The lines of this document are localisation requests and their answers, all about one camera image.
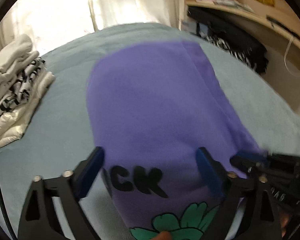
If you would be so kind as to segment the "right hand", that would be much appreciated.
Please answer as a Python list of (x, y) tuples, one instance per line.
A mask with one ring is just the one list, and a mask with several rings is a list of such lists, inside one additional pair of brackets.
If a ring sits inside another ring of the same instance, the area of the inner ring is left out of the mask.
[(286, 234), (286, 226), (290, 221), (291, 215), (283, 211), (280, 211), (279, 217), (280, 217), (280, 225), (281, 225), (281, 236), (284, 237), (284, 235)]

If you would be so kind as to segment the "left hand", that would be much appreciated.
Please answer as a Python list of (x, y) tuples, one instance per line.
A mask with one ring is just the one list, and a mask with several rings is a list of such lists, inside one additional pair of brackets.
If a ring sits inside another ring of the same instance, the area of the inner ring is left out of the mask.
[(151, 240), (172, 240), (172, 236), (169, 232), (163, 231), (153, 237)]

